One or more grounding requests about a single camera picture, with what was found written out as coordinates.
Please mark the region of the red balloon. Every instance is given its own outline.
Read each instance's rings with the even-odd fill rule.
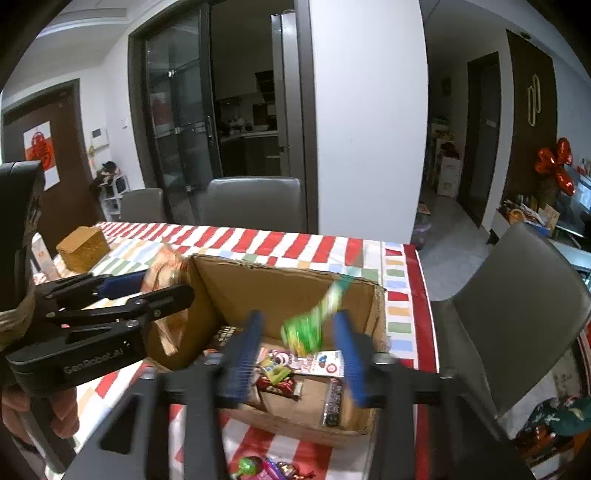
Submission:
[[[565,137],[558,139],[556,153],[558,155],[558,163],[560,165],[573,164],[573,153],[570,150],[570,143]]]
[[[540,175],[552,173],[558,166],[554,154],[548,147],[538,150],[538,159],[535,161],[534,168]]]
[[[570,179],[569,174],[566,173],[566,170],[562,165],[554,172],[554,178],[556,178],[556,183],[560,190],[571,197],[574,195],[573,181]]]

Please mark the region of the green lollipop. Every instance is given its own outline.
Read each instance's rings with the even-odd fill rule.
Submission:
[[[232,474],[233,479],[241,475],[256,475],[262,471],[262,461],[259,457],[242,457],[238,462],[238,471]]]

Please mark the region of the person's hand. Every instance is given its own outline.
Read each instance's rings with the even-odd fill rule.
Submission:
[[[80,427],[76,389],[59,392],[50,398],[56,418],[51,421],[53,431],[58,437],[70,438]],[[32,441],[22,425],[18,412],[28,411],[31,405],[29,396],[20,387],[2,389],[2,421],[10,432],[23,442],[32,445]]]

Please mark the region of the checkered tablecloth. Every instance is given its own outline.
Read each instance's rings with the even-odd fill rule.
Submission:
[[[111,252],[92,269],[94,274],[123,274],[146,269],[167,242],[184,255],[215,255],[282,268],[302,268],[370,279],[386,290],[386,329],[392,354],[412,367],[437,371],[437,346],[430,306],[416,250],[411,245],[306,233],[281,233],[244,228],[169,225],[163,223],[101,222]],[[56,258],[62,276],[70,275]],[[95,306],[123,304],[102,300]],[[129,384],[141,374],[139,362],[77,388],[80,430],[75,435],[84,444]],[[183,471],[184,407],[170,411],[171,478]],[[369,436],[360,437],[343,449],[315,445],[265,432],[221,415],[222,435],[230,471],[244,455],[268,455],[293,461],[316,480],[361,480],[368,464]],[[428,477],[428,425],[419,407],[416,415],[416,478]],[[59,478],[47,471],[48,479]]]

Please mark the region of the door handle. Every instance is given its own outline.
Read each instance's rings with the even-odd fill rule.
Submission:
[[[210,145],[213,144],[213,124],[211,116],[205,117],[205,128],[207,130],[207,141]]]

